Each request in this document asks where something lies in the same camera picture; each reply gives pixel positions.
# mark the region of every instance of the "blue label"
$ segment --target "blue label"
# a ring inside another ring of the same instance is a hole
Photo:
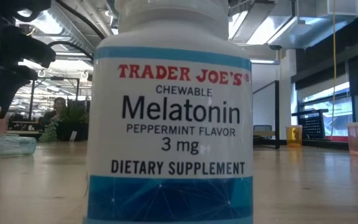
[[[149,58],[179,60],[185,62],[209,63],[252,70],[247,58],[194,50],[165,49],[157,47],[101,47],[96,51],[96,59],[102,58]]]
[[[252,223],[252,202],[252,177],[127,179],[91,176],[86,222],[248,224]]]

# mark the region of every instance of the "table surface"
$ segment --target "table surface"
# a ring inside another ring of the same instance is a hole
[[[12,121],[12,123],[16,123],[16,124],[39,124],[36,121]]]
[[[80,224],[86,143],[39,144],[0,158],[0,224]],[[255,223],[358,223],[358,157],[346,151],[256,149]]]

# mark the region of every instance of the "cable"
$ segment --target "cable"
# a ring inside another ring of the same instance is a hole
[[[96,34],[103,40],[104,38],[106,38],[106,36],[89,20],[87,19],[85,16],[81,15],[79,12],[77,12],[75,9],[73,9],[72,7],[68,6],[66,3],[64,3],[62,0],[56,0],[57,3],[59,3],[59,5],[61,5],[63,8],[65,8],[67,11],[71,12],[72,14],[74,14],[76,17],[80,18],[82,21],[84,21],[88,26],[90,26],[93,31],[96,32]]]
[[[335,110],[335,87],[336,87],[336,0],[334,0],[334,10],[333,10],[333,21],[334,21],[334,93],[333,93],[333,115],[331,118],[331,140],[334,134],[334,110]]]
[[[49,47],[52,47],[54,45],[58,45],[58,44],[62,44],[62,45],[69,45],[70,47],[74,47],[75,49],[79,50],[81,53],[85,54],[88,58],[90,58],[93,62],[93,56],[91,54],[89,54],[86,50],[82,49],[80,46],[77,46],[73,43],[67,42],[67,41],[53,41],[51,43],[48,44]]]
[[[31,36],[34,32],[35,32],[35,28],[33,28],[29,34],[26,34],[26,36]]]
[[[13,17],[16,19],[22,21],[22,22],[32,22],[34,19],[36,19],[41,12],[33,12],[29,17],[24,17],[20,15],[18,12],[13,13]]]

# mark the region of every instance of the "pipe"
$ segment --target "pipe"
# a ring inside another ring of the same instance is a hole
[[[111,29],[109,29],[105,21],[100,17],[99,13],[96,12],[95,8],[92,6],[92,4],[89,2],[89,0],[77,0],[79,4],[83,4],[84,7],[88,8],[93,15],[93,17],[96,19],[96,21],[99,23],[99,26],[102,28],[104,33],[109,36],[112,34]]]
[[[118,11],[116,10],[116,8],[114,7],[114,3],[115,0],[106,0],[106,6],[109,9],[109,11],[111,12],[112,16],[116,19],[118,19]]]
[[[91,42],[81,33],[55,1],[52,1],[52,6],[48,11],[63,26],[64,31],[61,35],[70,36],[71,43],[79,45],[87,52],[94,52],[94,46]]]

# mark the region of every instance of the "melatonin bottle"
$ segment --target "melatonin bottle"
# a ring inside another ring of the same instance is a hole
[[[250,224],[251,62],[227,0],[116,0],[95,54],[86,224]]]

